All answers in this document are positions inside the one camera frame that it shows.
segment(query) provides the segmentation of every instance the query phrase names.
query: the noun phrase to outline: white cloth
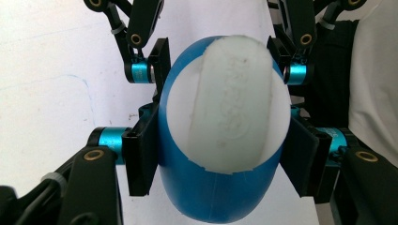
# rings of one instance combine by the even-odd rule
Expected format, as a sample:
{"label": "white cloth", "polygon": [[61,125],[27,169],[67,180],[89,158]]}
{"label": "white cloth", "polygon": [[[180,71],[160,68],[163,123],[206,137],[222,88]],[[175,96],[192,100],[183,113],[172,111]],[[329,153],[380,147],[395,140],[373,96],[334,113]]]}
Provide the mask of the white cloth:
{"label": "white cloth", "polygon": [[360,20],[354,39],[349,128],[398,166],[398,1]]}

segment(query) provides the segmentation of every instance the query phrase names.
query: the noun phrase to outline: white surface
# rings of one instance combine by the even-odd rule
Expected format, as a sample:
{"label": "white surface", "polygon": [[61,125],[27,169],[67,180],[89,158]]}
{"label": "white surface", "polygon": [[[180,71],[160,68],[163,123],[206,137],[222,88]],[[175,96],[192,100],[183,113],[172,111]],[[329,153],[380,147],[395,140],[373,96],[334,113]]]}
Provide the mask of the white surface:
{"label": "white surface", "polygon": [[383,0],[354,39],[349,128],[398,167],[398,1]]}
{"label": "white surface", "polygon": [[[213,2],[167,1],[145,51],[155,37],[170,38],[172,60],[209,35],[266,39],[265,1]],[[106,17],[82,0],[4,1],[0,33],[0,184],[20,196],[81,149],[95,127],[132,127],[151,99],[153,85],[126,81]],[[124,168],[118,171],[126,224],[201,224],[170,204],[158,174],[150,196],[130,198]],[[264,223],[318,224],[313,199],[300,199],[282,170],[237,224]]]}
{"label": "white surface", "polygon": [[[225,41],[233,45],[228,47]],[[247,51],[237,48],[239,43]],[[229,67],[239,57],[246,61],[237,62],[240,67],[232,71]],[[229,119],[234,119],[235,123],[230,125]],[[281,146],[290,121],[289,96],[282,79],[272,69],[271,56],[265,46],[247,37],[223,38],[213,42],[204,56],[179,73],[168,97],[167,121],[179,149],[206,170],[218,173],[249,171],[273,156]]]}

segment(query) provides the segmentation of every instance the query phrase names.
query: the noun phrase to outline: white tabletop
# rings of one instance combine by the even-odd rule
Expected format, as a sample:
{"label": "white tabletop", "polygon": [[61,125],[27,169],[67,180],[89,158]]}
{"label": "white tabletop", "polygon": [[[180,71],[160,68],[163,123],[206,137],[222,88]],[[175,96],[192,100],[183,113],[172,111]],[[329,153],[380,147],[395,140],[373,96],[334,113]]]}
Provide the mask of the white tabletop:
{"label": "white tabletop", "polygon": [[[210,35],[265,41],[266,1],[241,2],[166,1],[145,53],[156,37],[170,38],[172,61]],[[155,86],[127,82],[106,17],[83,0],[6,1],[0,31],[0,185],[22,196],[85,146],[94,128],[133,127]],[[124,168],[117,170],[125,224],[202,224],[171,205],[158,173],[150,196],[131,198]],[[260,205],[235,224],[311,225],[318,218],[314,200],[299,198],[278,168]]]}

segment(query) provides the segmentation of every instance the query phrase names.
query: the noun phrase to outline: white background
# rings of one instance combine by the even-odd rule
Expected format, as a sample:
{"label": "white background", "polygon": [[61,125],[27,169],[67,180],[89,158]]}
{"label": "white background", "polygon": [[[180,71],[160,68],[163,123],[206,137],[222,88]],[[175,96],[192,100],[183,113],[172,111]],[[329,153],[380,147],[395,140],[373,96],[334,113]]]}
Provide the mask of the white background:
{"label": "white background", "polygon": [[[157,37],[170,38],[174,61],[205,36],[270,34],[265,1],[200,2],[166,1],[145,52]],[[133,127],[154,86],[127,82],[105,15],[83,0],[1,3],[0,185],[22,196],[85,146],[94,128]],[[171,205],[158,174],[149,197],[131,198],[124,168],[117,169],[126,224],[201,224]],[[237,224],[266,223],[318,223],[313,199],[300,199],[281,168],[262,203]]]}

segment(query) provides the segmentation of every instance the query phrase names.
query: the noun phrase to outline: black fabric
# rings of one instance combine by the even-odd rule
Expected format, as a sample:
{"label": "black fabric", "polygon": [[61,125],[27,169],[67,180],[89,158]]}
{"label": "black fabric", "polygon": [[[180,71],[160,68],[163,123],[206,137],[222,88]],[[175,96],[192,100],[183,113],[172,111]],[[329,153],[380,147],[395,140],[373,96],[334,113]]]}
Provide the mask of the black fabric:
{"label": "black fabric", "polygon": [[316,127],[348,127],[351,53],[358,21],[337,22],[333,31],[317,26],[310,63],[314,78],[304,87],[305,109]]}

